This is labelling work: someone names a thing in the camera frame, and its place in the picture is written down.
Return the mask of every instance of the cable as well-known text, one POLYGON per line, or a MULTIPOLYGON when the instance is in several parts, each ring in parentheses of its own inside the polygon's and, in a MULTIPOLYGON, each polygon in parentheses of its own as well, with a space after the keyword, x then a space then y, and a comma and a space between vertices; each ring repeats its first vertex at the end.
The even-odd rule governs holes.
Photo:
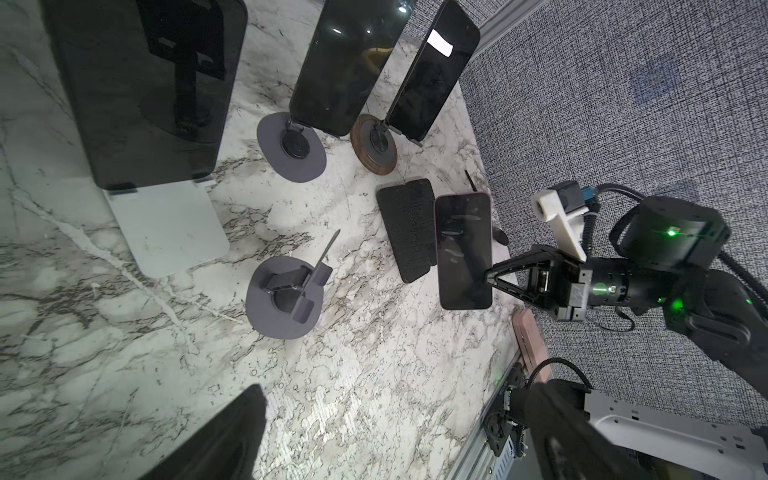
POLYGON ((598 202, 597 197, 593 197, 584 202, 584 204, 589 208, 589 211, 584 214, 584 232, 581 234, 581 248, 584 249, 584 253, 589 258, 592 254, 592 236, 594 234, 594 226, 598 222, 600 202, 598 202))
POLYGON ((746 271, 746 268, 741 266, 733 257, 724 251, 720 251, 717 258, 723 261, 728 268, 730 268, 736 276, 738 276, 747 286, 758 296, 764 303, 768 303, 768 290, 763 286, 752 273, 746 271))
POLYGON ((617 329, 612 329, 612 328, 608 328, 608 327, 606 327, 606 326, 603 326, 603 325, 601 325, 600 323, 597 323, 597 322, 595 322, 594 320, 591 320, 591 319, 587 319, 587 321, 588 321, 589 323, 591 323, 592 325, 595 325, 595 326, 599 326, 599 327, 600 327, 600 328, 602 328, 603 330, 607 330, 607 331, 609 331, 609 332, 616 332, 616 333, 626 333, 626 332, 631 332, 632 330, 634 330, 634 329, 637 327, 637 324, 634 322, 634 320, 633 320, 633 319, 631 319, 631 318, 630 318, 630 317, 629 317, 629 316, 628 316, 626 313, 622 312, 622 311, 619 309, 619 307, 618 307, 618 306, 616 307, 616 309, 614 310, 614 312, 615 312, 617 315, 619 315, 621 318, 623 318, 623 319, 625 319, 625 320, 629 320, 629 323, 630 323, 630 325, 629 325, 629 328, 626 328, 626 329, 623 329, 623 330, 617 330, 617 329))
POLYGON ((594 389, 594 387, 592 386, 592 383, 589 381, 587 376, 576 365, 574 365, 572 362, 569 362, 566 359, 561 359, 556 356, 553 356, 552 358, 546 359, 544 362, 539 363, 536 366, 536 368, 533 369, 533 372, 531 372, 531 376, 528 377, 528 381, 525 383, 525 387, 523 388, 528 390, 531 389, 531 384, 533 384, 533 381, 536 379, 536 375, 538 375, 541 369, 543 369, 550 363, 562 363, 563 365, 567 366, 569 369, 576 372, 576 375, 578 375, 578 378, 581 379, 581 382, 584 383, 585 387, 587 387, 590 390, 594 389))
POLYGON ((523 435, 525 434, 525 428, 518 430, 517 438, 515 439, 515 457, 520 458, 523 456, 523 435))
POLYGON ((603 192, 615 192, 638 202, 643 201, 645 198, 645 196, 637 190, 632 190, 631 188, 620 184, 600 184, 595 188, 596 195, 602 194, 603 192))

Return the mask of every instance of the marble countertop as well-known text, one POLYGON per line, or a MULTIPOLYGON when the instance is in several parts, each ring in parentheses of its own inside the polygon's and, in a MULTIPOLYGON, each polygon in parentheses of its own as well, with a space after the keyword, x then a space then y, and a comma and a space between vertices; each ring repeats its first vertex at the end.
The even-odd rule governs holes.
MULTIPOLYGON (((143 277, 93 184, 36 2, 0 6, 0 471, 138 478, 247 386, 269 402, 255 478, 441 478, 517 349, 511 297, 449 312, 437 271, 400 280, 375 192, 425 177, 435 195, 486 187, 460 88, 385 177, 349 138, 319 134, 325 173, 291 184, 259 120, 287 111, 320 5, 248 0, 250 24, 210 189, 230 252, 143 277), (318 326, 268 339, 245 317, 253 271, 313 263, 336 229, 318 326)), ((382 118, 417 47, 400 41, 366 108, 382 118)), ((500 260, 506 255, 502 247, 500 260)))

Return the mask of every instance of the smartphone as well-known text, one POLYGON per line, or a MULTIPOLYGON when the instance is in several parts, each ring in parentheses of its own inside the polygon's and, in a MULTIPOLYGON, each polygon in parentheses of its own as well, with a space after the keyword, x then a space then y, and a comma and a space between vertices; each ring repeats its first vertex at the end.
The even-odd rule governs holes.
POLYGON ((479 41, 480 31, 458 2, 443 2, 386 123, 411 140, 424 140, 479 41))
POLYGON ((290 100, 291 118, 347 135, 395 48, 415 0, 326 0, 290 100))
POLYGON ((482 192, 435 199, 440 305, 446 310, 482 310, 493 302, 485 282, 491 268, 491 198, 482 192))
POLYGON ((248 23, 241 0, 41 6, 99 187, 130 190, 214 171, 248 23))

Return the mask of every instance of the black foam pad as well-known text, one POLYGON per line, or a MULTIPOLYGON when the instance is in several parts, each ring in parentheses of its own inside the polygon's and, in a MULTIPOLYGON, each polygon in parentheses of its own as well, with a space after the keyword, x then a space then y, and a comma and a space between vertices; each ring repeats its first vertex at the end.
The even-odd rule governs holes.
POLYGON ((437 264, 435 251, 435 193, 429 180, 376 192, 400 277, 411 283, 437 264))

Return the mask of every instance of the phone stand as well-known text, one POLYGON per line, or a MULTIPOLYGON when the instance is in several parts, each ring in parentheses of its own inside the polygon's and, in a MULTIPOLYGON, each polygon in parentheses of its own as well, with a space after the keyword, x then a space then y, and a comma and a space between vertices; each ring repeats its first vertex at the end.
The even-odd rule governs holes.
POLYGON ((314 328, 323 308, 323 287, 333 272, 323 258, 340 231, 333 234, 315 266, 282 255, 265 260, 253 272, 245 312, 257 332, 273 339, 293 340, 314 328))
POLYGON ((286 111, 262 118, 256 137, 266 160, 286 180, 302 184, 326 169, 326 149, 317 133, 291 121, 286 111))
POLYGON ((149 91, 139 104, 141 113, 151 124, 176 137, 217 143, 221 139, 220 125, 211 118, 225 118, 229 102, 198 92, 197 73, 227 79, 221 7, 216 2, 209 8, 194 2, 138 0, 136 4, 149 52, 174 64, 173 87, 149 91), (202 25, 202 29, 185 28, 189 23, 202 25))
POLYGON ((397 146, 386 123, 373 115, 357 118, 349 140, 360 163, 376 175, 391 174, 397 165, 397 146))

